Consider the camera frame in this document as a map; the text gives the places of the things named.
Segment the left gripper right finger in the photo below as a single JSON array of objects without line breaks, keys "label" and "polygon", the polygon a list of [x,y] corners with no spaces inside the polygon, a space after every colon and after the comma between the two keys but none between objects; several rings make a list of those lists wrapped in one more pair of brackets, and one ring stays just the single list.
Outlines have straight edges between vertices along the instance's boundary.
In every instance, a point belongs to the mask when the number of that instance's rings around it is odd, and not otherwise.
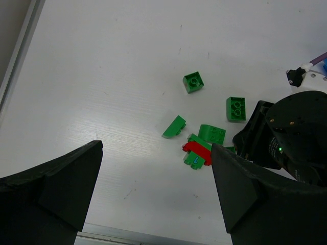
[{"label": "left gripper right finger", "polygon": [[326,189],[212,146],[212,169],[233,244],[326,244]]}]

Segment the green red lego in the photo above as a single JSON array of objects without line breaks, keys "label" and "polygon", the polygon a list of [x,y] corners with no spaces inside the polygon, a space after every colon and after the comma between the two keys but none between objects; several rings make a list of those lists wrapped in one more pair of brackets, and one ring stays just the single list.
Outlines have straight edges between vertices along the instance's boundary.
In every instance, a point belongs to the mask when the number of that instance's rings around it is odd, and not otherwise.
[{"label": "green red lego", "polygon": [[212,146],[197,135],[190,134],[188,141],[182,146],[182,150],[186,152],[184,163],[192,169],[198,170],[203,166],[212,165]]}]

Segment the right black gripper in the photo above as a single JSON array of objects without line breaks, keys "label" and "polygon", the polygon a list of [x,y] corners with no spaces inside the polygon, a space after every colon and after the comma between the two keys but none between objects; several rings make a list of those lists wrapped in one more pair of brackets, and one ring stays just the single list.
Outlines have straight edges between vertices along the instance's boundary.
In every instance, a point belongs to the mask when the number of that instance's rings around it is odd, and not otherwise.
[{"label": "right black gripper", "polygon": [[299,182],[326,186],[326,93],[258,101],[232,142],[238,156],[258,166],[283,168]]}]

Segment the green curved four-stud brick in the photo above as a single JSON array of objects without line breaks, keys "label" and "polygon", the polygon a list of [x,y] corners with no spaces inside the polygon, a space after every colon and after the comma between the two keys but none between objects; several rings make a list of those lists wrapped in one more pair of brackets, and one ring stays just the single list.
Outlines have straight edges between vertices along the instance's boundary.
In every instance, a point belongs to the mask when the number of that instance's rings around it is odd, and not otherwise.
[{"label": "green curved four-stud brick", "polygon": [[198,137],[209,143],[222,145],[225,139],[226,130],[211,125],[200,125]]}]

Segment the green two-by-two lego brick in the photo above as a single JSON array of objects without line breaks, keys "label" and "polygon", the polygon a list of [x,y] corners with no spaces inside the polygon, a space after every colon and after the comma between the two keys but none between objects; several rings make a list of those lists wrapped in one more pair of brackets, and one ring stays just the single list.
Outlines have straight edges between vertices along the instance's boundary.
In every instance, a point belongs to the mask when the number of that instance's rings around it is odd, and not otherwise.
[{"label": "green two-by-two lego brick", "polygon": [[229,97],[226,100],[226,116],[229,121],[245,121],[246,105],[244,97]]}]

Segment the green curved lego brick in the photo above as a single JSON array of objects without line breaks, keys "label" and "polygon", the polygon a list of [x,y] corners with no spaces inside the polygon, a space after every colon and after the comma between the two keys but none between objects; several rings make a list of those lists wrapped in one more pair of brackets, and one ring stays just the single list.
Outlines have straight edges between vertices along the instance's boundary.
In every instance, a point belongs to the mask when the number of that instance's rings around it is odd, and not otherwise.
[{"label": "green curved lego brick", "polygon": [[161,135],[163,138],[172,138],[181,133],[181,131],[186,127],[186,120],[181,116],[176,116],[176,118],[171,122],[167,129]]}]

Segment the green hollow square brick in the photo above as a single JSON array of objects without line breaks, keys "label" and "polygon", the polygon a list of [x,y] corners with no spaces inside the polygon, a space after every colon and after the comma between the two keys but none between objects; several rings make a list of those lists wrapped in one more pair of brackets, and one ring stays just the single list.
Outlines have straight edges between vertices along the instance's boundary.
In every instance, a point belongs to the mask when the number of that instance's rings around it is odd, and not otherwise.
[{"label": "green hollow square brick", "polygon": [[225,148],[230,150],[231,152],[233,152],[235,154],[237,153],[237,150],[236,150],[236,148],[234,146],[226,146]]}]

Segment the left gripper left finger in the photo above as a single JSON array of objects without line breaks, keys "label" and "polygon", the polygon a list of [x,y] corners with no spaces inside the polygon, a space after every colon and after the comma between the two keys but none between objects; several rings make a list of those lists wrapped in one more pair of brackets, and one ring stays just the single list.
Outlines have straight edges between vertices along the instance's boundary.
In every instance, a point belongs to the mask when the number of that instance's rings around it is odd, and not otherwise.
[{"label": "left gripper left finger", "polygon": [[1,244],[74,244],[82,231],[103,144],[1,178]]}]

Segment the green square lego brick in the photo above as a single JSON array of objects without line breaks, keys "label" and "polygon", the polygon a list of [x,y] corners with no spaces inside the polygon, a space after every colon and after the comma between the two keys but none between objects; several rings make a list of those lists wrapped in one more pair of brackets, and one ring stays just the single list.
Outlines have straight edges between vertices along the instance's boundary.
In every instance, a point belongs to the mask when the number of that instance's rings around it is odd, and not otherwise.
[{"label": "green square lego brick", "polygon": [[198,71],[185,75],[183,77],[183,84],[188,94],[198,91],[204,87],[204,82]]}]

